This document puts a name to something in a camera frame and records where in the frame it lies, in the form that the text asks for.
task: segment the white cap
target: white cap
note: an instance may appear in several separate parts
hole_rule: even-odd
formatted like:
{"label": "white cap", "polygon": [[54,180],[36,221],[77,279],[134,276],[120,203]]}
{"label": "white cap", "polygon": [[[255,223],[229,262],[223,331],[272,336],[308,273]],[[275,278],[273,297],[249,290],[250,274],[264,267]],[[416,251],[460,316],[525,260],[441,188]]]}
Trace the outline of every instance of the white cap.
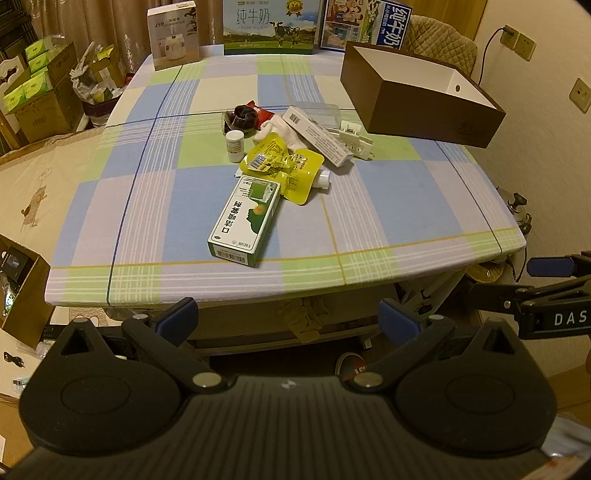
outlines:
{"label": "white cap", "polygon": [[328,190],[330,184],[330,170],[319,170],[314,177],[312,186],[317,189]]}
{"label": "white cap", "polygon": [[232,142],[238,142],[244,138],[244,132],[241,130],[230,130],[226,134],[226,138]]}

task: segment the power cord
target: power cord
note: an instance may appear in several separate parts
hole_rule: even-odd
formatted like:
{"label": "power cord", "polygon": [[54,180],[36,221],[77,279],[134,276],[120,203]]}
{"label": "power cord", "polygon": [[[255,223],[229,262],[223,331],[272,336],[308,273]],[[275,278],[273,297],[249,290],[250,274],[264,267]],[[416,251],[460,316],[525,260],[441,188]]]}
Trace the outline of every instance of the power cord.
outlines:
{"label": "power cord", "polygon": [[495,32],[491,35],[491,37],[488,39],[488,42],[486,42],[486,47],[484,47],[484,53],[482,54],[482,68],[480,70],[480,80],[478,80],[478,85],[480,85],[480,82],[482,81],[482,74],[484,73],[484,61],[486,59],[486,51],[488,50],[488,45],[491,44],[492,39],[495,38],[495,35],[499,33],[501,30],[505,33],[508,33],[511,36],[515,35],[515,32],[513,32],[509,28],[501,27],[497,28]]}
{"label": "power cord", "polygon": [[523,271],[525,270],[525,264],[527,263],[527,245],[525,246],[523,252],[523,265],[521,266],[521,271],[519,272],[518,277],[515,276],[515,266],[513,265],[513,262],[509,258],[507,258],[506,261],[511,266],[511,271],[513,272],[513,280],[515,281],[515,283],[519,283],[519,280],[521,280],[521,276],[523,275]]}

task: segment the open cardboard box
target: open cardboard box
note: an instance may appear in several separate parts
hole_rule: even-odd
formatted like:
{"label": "open cardboard box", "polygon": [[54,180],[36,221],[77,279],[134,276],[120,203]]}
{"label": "open cardboard box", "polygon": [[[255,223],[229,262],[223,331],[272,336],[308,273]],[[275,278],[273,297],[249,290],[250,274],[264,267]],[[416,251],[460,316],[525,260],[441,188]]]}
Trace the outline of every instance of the open cardboard box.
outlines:
{"label": "open cardboard box", "polygon": [[45,303],[45,287],[49,276],[49,264],[43,257],[9,238],[0,235],[0,252],[14,247],[33,260],[33,266],[27,274],[12,309],[2,325],[2,330],[17,340],[36,348],[54,306]]}
{"label": "open cardboard box", "polygon": [[[30,143],[53,135],[74,132],[82,118],[82,102],[76,96],[70,80],[70,70],[77,64],[74,44],[66,46],[49,64],[47,73],[53,90],[35,95],[14,109],[22,132]],[[31,78],[29,68],[22,72],[6,93],[12,92]]]}
{"label": "open cardboard box", "polygon": [[505,112],[451,64],[347,42],[340,81],[373,134],[488,146]]}

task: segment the white bottle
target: white bottle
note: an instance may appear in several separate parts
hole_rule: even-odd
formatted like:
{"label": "white bottle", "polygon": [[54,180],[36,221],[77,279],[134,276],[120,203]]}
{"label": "white bottle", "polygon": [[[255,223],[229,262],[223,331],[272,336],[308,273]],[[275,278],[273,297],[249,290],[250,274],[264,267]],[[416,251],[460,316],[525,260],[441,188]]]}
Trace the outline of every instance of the white bottle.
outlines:
{"label": "white bottle", "polygon": [[226,134],[226,148],[228,149],[228,159],[232,163],[240,163],[244,158],[244,132],[230,130]]}

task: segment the white cloth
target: white cloth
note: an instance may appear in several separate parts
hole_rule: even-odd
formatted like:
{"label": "white cloth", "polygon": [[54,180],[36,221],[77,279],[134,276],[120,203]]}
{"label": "white cloth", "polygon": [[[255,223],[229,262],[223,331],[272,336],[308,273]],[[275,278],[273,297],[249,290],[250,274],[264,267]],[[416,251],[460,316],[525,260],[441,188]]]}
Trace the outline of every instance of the white cloth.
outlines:
{"label": "white cloth", "polygon": [[262,142],[271,132],[275,132],[279,135],[287,144],[287,148],[291,151],[299,148],[308,148],[308,145],[304,143],[302,137],[300,137],[298,133],[282,119],[281,115],[273,115],[271,119],[263,122],[261,124],[261,130],[252,137],[252,141],[256,145],[257,143]]}

